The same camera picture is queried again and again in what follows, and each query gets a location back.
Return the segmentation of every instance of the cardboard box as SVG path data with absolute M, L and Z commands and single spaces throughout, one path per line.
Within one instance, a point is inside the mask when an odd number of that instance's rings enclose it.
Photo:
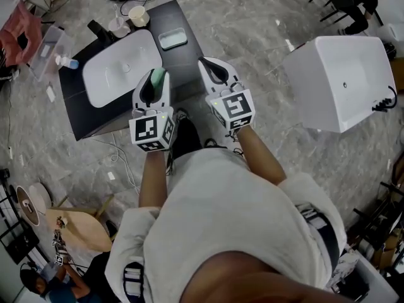
M 395 229 L 384 243 L 384 250 L 379 249 L 374 252 L 372 264 L 380 270 L 391 266 L 396 247 L 400 241 L 401 229 Z
M 396 58 L 390 62 L 391 72 L 393 72 L 396 89 L 398 91 L 404 90 L 404 58 Z

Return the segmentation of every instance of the person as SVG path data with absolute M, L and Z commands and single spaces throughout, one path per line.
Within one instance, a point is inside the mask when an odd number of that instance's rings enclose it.
M 115 303 L 119 300 L 104 276 L 108 258 L 109 252 L 94 257 L 83 277 L 80 277 L 65 259 L 49 282 L 31 269 L 21 270 L 20 278 L 29 291 L 52 303 Z M 62 282 L 66 273 L 71 278 L 67 284 Z
M 319 289 L 346 234 L 313 179 L 287 177 L 251 126 L 237 133 L 244 159 L 212 140 L 203 148 L 187 113 L 176 117 L 169 183 L 164 153 L 148 153 L 139 208 L 124 213 L 105 269 L 121 302 L 346 302 Z M 330 250 L 303 207 L 328 222 L 318 230 L 331 229 Z
M 341 11 L 347 13 L 355 22 L 346 27 L 345 29 L 339 29 L 340 35 L 355 35 L 356 33 L 363 32 L 369 26 L 368 20 L 372 18 L 373 13 L 376 10 L 378 0 L 353 0 L 355 6 L 341 8 Z M 365 13 L 362 14 L 358 5 L 364 4 Z

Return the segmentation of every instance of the marble floor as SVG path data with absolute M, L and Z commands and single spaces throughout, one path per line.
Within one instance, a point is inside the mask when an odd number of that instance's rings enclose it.
M 156 0 L 148 8 L 170 0 Z M 400 151 L 397 141 L 402 112 L 377 112 L 343 134 L 305 129 L 299 122 L 294 96 L 282 68 L 283 58 L 298 45 L 318 35 L 333 35 L 337 25 L 320 23 L 331 8 L 326 0 L 178 0 L 206 56 L 228 61 L 249 85 L 257 110 L 254 128 L 288 174 L 304 171 L 323 187 L 338 207 L 346 225 L 378 192 L 379 181 L 388 181 L 391 163 Z M 136 2 L 123 7 L 124 13 Z M 94 19 L 107 26 L 114 16 L 108 0 L 70 0 L 48 16 L 74 38 L 73 55 L 95 39 L 86 27 Z M 136 206 L 137 194 L 128 181 L 126 166 L 117 159 L 112 135 L 76 142 L 62 99 L 60 83 L 52 82 L 56 99 L 50 102 L 46 84 L 36 82 L 27 68 L 0 93 L 0 165 L 8 167 L 11 182 L 28 187 L 43 183 L 58 202 L 65 195 L 73 206 L 95 207 L 110 195 L 116 197 L 106 217 L 119 224 L 126 208 Z M 210 114 L 201 96 L 182 104 L 190 113 L 201 138 L 210 136 L 233 149 L 226 131 Z M 11 118 L 7 149 L 8 112 Z M 129 130 L 114 132 L 117 146 L 128 158 L 137 186 L 145 154 L 131 144 Z M 111 181 L 108 173 L 116 179 Z M 44 251 L 53 257 L 51 230 L 45 219 L 35 228 Z M 77 263 L 86 263 L 95 252 L 72 249 Z

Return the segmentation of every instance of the white bathtub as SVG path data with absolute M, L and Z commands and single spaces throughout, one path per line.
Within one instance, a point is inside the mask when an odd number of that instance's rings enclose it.
M 289 54 L 283 66 L 307 128 L 342 133 L 383 99 L 394 99 L 388 88 L 396 90 L 393 74 L 377 37 L 317 37 Z

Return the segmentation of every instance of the bathtub faucet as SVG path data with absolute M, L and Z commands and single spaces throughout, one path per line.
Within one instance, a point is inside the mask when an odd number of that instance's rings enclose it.
M 381 111 L 381 112 L 387 112 L 387 109 L 392 109 L 396 106 L 397 104 L 397 93 L 395 92 L 395 90 L 389 86 L 388 87 L 391 91 L 393 91 L 394 96 L 395 96 L 395 101 L 393 105 L 388 105 L 391 103 L 391 99 L 390 98 L 386 98 L 383 99 L 383 101 L 380 101 L 378 105 L 376 105 L 375 107 L 372 107 L 372 111 Z

